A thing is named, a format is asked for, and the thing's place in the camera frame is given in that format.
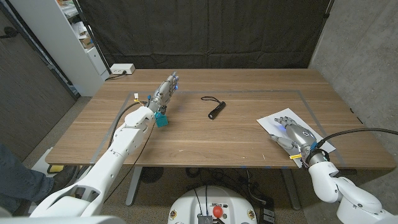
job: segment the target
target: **metal table leg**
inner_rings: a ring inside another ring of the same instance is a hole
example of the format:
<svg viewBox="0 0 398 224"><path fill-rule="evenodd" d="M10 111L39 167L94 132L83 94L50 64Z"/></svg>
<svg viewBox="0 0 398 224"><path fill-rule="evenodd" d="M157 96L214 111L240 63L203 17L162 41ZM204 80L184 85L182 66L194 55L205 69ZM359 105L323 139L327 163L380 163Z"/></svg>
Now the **metal table leg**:
<svg viewBox="0 0 398 224"><path fill-rule="evenodd" d="M300 210L301 205L299 201L299 196L297 194L297 189L294 184L292 171L290 169L281 169L282 176L284 177L285 186L287 193L289 194L290 203L294 210Z"/></svg>
<svg viewBox="0 0 398 224"><path fill-rule="evenodd" d="M130 206L134 202L134 196L136 195L137 188L138 188L138 183L139 183L139 178L141 176L141 171L142 167L135 167L134 171L132 172L132 177L131 177L131 182L130 182L130 187L129 187L129 193L127 193L127 198L126 198L126 205Z"/></svg>

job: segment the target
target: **red button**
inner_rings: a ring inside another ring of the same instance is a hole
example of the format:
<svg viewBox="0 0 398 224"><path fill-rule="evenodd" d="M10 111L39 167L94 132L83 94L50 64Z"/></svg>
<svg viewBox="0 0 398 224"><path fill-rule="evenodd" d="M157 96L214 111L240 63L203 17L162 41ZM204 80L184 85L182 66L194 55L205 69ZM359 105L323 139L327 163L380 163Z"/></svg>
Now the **red button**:
<svg viewBox="0 0 398 224"><path fill-rule="evenodd" d="M215 206L213 208L213 215L216 218L221 218L223 216L223 209L220 206Z"/></svg>

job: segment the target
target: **shoe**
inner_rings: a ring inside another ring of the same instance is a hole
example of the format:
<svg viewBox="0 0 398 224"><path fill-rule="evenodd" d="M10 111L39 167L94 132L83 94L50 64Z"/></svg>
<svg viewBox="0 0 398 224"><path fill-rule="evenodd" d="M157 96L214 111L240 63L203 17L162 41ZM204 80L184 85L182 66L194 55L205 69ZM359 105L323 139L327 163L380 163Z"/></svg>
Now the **shoe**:
<svg viewBox="0 0 398 224"><path fill-rule="evenodd" d="M45 198L47 198L52 193L65 188L67 186L67 184L69 184L69 182L75 177L77 168L78 168L78 166L63 167L63 169L58 174L55 174L55 176L53 177L54 184L53 184L50 192L43 199L41 199L35 203L38 205L40 202L42 202Z"/></svg>

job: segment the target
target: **black curtain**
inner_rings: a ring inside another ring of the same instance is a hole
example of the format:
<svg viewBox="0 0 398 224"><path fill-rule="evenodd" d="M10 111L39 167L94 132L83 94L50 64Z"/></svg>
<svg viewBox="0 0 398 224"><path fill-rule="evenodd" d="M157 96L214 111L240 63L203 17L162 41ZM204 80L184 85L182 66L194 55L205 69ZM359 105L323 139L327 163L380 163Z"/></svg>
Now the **black curtain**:
<svg viewBox="0 0 398 224"><path fill-rule="evenodd" d="M108 63L307 68L329 0L81 0Z"/></svg>

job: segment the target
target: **paper sheet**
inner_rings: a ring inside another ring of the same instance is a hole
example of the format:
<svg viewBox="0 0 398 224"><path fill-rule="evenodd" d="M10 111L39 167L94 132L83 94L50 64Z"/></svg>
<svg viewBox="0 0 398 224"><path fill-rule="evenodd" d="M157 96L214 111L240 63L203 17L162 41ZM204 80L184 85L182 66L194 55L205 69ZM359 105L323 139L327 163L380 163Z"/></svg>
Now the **paper sheet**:
<svg viewBox="0 0 398 224"><path fill-rule="evenodd" d="M264 118L258 119L257 122L269 133L269 134L274 134L276 136L279 137L283 137L283 138L287 138L289 139L289 137L286 134L285 128L279 124L278 122L276 122L274 119L275 118L280 118L280 117L290 117L292 118L297 124L301 125L304 128L307 128L308 130L310 130L312 132L312 134L316 137L317 142L319 142L320 140L322 140L323 138L316 133L309 125L306 124L306 122L304 122L299 116L297 116L297 114L295 114L291 109L287 108L284 109L278 113L274 113L272 115L266 116ZM334 151L336 148L333 147L330 143L325 142L324 145L322 146L322 149L325 150L326 152L330 153L332 151ZM299 151L291 151L289 152L290 156L296 155L298 154ZM297 164L298 167L302 166L302 163L300 161L300 158L298 159L294 159L294 162Z"/></svg>

